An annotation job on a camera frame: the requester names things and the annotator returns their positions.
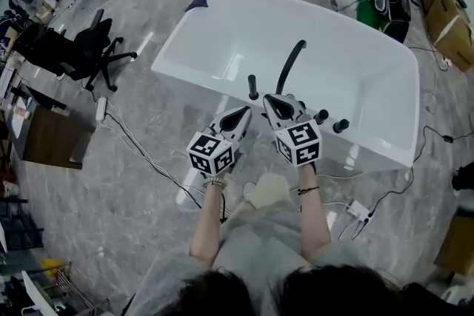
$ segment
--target extension cord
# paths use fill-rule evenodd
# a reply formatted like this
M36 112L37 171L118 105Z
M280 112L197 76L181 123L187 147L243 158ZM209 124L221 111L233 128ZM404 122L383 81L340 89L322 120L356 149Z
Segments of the extension cord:
M371 215L371 212L358 201L352 201L346 208L346 211L364 224L368 224L373 216Z
M101 96L97 101L96 120L102 121L105 118L105 107L107 106L107 98Z

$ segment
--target white bathtub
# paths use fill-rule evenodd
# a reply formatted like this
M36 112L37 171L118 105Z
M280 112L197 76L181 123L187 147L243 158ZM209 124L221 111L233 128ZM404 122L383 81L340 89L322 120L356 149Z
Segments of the white bathtub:
M270 133L262 96L274 93L295 44L307 48L284 86L308 112L329 111L322 156L348 169L411 167L418 132L418 65L404 45L356 20L299 0L207 0L187 11L153 62L187 101L215 113L253 107L251 127ZM254 74L260 98L248 97ZM350 122L341 134L333 124Z

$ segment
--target hair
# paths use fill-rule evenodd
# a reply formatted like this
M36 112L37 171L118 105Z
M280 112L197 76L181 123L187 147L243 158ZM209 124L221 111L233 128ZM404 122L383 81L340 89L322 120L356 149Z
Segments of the hair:
M409 315L398 289L367 267L296 270L277 285L273 298L280 316L314 315L315 307L336 315Z
M159 316L254 316L250 295L242 279L232 272L207 272L187 280L178 300Z

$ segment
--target black backpack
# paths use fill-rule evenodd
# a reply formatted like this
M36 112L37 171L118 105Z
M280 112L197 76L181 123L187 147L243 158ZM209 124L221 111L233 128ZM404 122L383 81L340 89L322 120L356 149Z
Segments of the black backpack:
M388 19L382 32L403 43L411 21L409 0L370 0L374 9Z

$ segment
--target person's arm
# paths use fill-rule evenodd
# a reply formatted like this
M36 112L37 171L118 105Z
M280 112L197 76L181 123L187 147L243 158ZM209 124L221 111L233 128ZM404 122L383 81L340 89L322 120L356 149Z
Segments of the person's arm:
M298 168L300 189L318 186L316 174L311 165ZM331 242L331 234L324 214L319 189L301 195L301 256L310 260L315 253Z
M191 240L190 256L212 267L219 249L222 188L217 184L207 186L199 216L198 226Z

